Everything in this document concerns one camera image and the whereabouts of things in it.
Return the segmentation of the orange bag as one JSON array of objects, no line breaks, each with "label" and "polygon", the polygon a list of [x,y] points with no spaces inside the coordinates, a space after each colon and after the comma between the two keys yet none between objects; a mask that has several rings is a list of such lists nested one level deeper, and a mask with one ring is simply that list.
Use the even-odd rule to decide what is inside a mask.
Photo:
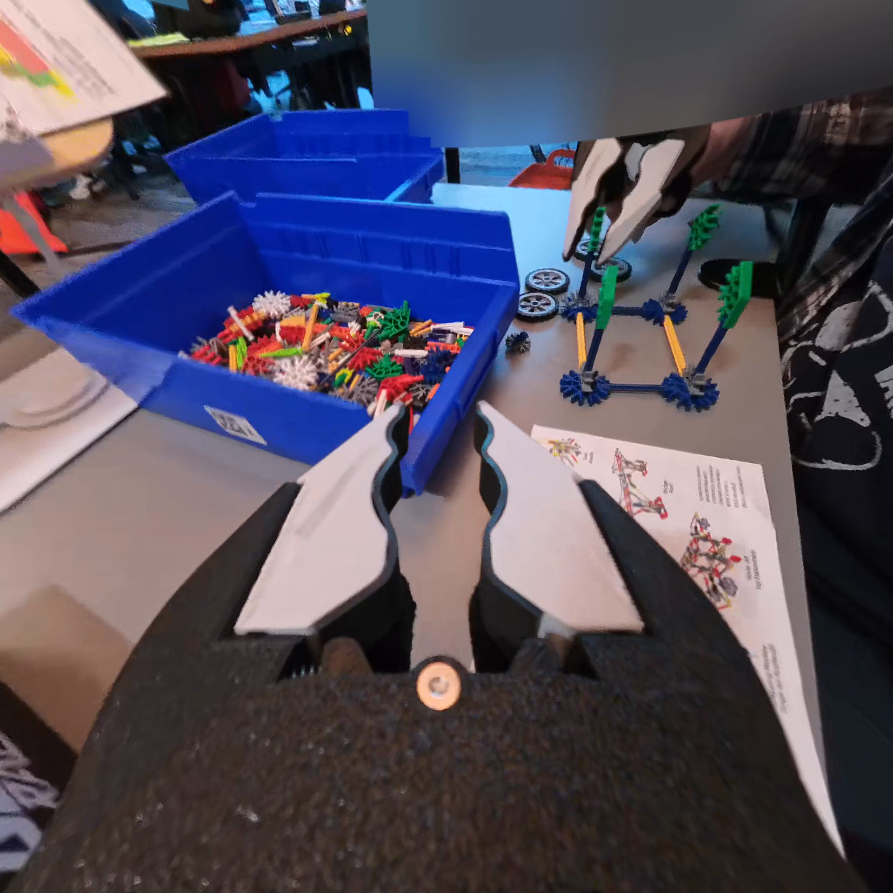
[{"label": "orange bag", "polygon": [[515,175],[509,187],[525,187],[554,191],[569,190],[577,146],[562,146],[545,154],[538,144],[530,145],[534,162]]},{"label": "orange bag", "polygon": [[1,250],[14,255],[69,252],[48,228],[30,195],[10,192],[1,195]]}]

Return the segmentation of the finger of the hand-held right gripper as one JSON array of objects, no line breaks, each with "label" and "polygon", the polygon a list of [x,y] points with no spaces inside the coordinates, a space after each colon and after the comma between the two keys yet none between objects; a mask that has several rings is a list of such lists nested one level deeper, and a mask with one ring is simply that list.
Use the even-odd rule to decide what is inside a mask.
[{"label": "finger of the hand-held right gripper", "polygon": [[596,197],[609,219],[599,264],[641,237],[669,197],[671,185],[703,154],[708,136],[708,130],[671,130],[661,139],[651,135],[645,142],[594,141]]},{"label": "finger of the hand-held right gripper", "polygon": [[572,259],[586,223],[598,207],[621,198],[627,181],[626,153],[630,140],[580,140],[572,170],[571,200],[564,235],[564,261]]}]

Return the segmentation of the pile of colourful toy pieces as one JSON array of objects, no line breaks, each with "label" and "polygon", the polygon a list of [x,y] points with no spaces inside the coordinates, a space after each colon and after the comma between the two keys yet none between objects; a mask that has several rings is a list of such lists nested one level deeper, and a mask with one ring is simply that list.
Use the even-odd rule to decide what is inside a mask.
[{"label": "pile of colourful toy pieces", "polygon": [[229,307],[220,329],[179,357],[304,394],[331,396],[375,417],[393,405],[423,412],[474,328],[329,293],[266,290]]}]

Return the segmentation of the long wooden desk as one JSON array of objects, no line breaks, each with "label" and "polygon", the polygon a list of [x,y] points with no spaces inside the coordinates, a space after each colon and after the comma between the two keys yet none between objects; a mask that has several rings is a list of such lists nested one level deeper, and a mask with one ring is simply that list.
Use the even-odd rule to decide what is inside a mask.
[{"label": "long wooden desk", "polygon": [[262,28],[237,36],[218,39],[184,40],[176,43],[134,42],[130,50],[141,61],[189,58],[198,56],[220,56],[240,53],[258,47],[277,43],[292,43],[298,39],[309,39],[320,35],[337,35],[347,26],[366,21],[368,8],[356,8],[320,16],[316,19],[301,20],[272,28]]}]

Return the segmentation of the blue yellow toy rod frame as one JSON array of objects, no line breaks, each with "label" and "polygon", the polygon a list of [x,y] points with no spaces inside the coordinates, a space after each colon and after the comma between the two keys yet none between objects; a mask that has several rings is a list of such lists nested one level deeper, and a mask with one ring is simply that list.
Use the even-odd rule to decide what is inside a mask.
[{"label": "blue yellow toy rod frame", "polygon": [[706,411],[716,404],[720,391],[707,375],[707,369],[720,344],[732,329],[722,330],[718,321],[710,341],[695,364],[686,361],[676,330],[677,324],[685,321],[687,314],[686,306],[676,300],[676,292],[693,254],[686,250],[685,244],[671,285],[660,298],[647,300],[638,307],[619,307],[615,297],[611,320],[621,315],[638,316],[663,329],[674,370],[660,383],[612,382],[607,376],[600,374],[596,368],[596,358],[608,328],[598,331],[595,327],[600,283],[597,293],[587,295],[586,288],[581,287],[572,295],[561,314],[574,322],[578,364],[577,368],[565,373],[560,379],[559,390],[564,399],[577,406],[592,407],[602,404],[614,394],[647,394],[661,396],[665,402],[676,408],[697,412]]}]

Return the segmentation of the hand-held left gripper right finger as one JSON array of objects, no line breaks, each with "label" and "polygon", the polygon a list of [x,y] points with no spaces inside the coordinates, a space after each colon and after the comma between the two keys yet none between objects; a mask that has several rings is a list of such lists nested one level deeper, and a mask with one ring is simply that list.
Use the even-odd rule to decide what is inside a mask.
[{"label": "hand-held left gripper right finger", "polygon": [[481,582],[494,636],[640,633],[645,624],[584,497],[582,479],[489,403],[475,448],[489,512]]}]

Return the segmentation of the person's right forearm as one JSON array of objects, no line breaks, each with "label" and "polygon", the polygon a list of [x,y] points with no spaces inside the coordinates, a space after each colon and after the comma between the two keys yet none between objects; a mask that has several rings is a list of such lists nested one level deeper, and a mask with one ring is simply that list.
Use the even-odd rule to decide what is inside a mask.
[{"label": "person's right forearm", "polygon": [[823,197],[861,205],[892,151],[892,88],[753,117],[717,188],[732,198]]}]

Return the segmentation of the toy instruction sheet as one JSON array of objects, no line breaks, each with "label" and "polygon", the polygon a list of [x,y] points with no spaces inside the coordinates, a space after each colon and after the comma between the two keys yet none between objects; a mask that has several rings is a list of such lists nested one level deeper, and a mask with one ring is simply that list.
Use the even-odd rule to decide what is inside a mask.
[{"label": "toy instruction sheet", "polygon": [[843,850],[807,712],[762,467],[541,425],[531,438],[614,497],[725,619],[773,702],[813,807]]}]

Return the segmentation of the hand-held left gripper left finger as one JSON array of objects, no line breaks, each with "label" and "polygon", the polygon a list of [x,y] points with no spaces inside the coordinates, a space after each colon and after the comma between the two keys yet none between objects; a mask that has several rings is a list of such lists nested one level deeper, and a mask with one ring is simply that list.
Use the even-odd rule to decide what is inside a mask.
[{"label": "hand-held left gripper left finger", "polygon": [[396,570],[407,409],[393,406],[306,471],[233,631],[320,634]]}]

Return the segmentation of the white picture poster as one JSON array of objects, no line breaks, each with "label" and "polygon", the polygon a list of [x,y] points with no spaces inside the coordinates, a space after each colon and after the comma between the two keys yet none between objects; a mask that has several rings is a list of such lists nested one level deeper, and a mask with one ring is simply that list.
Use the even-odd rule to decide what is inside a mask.
[{"label": "white picture poster", "polygon": [[1,3],[2,140],[80,127],[166,94],[89,2]]}]

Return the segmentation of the person's right hand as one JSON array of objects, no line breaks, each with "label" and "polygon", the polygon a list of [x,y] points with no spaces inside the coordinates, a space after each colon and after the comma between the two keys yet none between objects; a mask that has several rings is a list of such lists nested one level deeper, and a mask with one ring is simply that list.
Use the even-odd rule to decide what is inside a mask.
[{"label": "person's right hand", "polygon": [[722,180],[731,170],[736,158],[749,143],[749,133],[759,115],[715,121],[705,149],[691,168],[693,188]]}]

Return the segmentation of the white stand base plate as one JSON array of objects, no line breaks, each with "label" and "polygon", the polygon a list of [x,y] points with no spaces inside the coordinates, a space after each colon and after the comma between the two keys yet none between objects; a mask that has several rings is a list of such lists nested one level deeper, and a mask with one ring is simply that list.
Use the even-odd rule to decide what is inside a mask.
[{"label": "white stand base plate", "polygon": [[1,511],[127,419],[139,404],[58,348],[1,385]]}]

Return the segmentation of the blue bin with white label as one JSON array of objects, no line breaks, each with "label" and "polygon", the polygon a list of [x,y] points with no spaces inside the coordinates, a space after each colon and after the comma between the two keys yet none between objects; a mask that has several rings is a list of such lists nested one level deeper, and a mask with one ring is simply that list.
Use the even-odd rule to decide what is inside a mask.
[{"label": "blue bin with white label", "polygon": [[472,406],[515,315],[508,215],[374,200],[220,196],[13,309],[142,408],[314,464],[369,418],[346,401],[188,360],[195,336],[265,287],[328,292],[473,331],[413,425],[401,463],[420,494]]}]

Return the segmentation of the person's dark printed shirt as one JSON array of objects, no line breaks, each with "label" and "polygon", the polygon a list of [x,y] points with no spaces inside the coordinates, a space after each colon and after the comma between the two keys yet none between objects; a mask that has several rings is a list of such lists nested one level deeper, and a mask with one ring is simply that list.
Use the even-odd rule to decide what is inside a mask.
[{"label": "person's dark printed shirt", "polygon": [[812,596],[891,654],[892,173],[780,306],[787,430]]}]

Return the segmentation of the blue plastic bin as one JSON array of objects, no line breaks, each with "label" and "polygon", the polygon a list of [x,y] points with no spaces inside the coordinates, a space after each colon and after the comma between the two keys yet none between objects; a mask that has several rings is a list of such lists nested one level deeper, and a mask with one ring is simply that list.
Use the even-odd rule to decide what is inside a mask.
[{"label": "blue plastic bin", "polygon": [[399,110],[261,114],[165,156],[204,205],[229,192],[429,204],[445,175],[443,151],[409,132]]}]

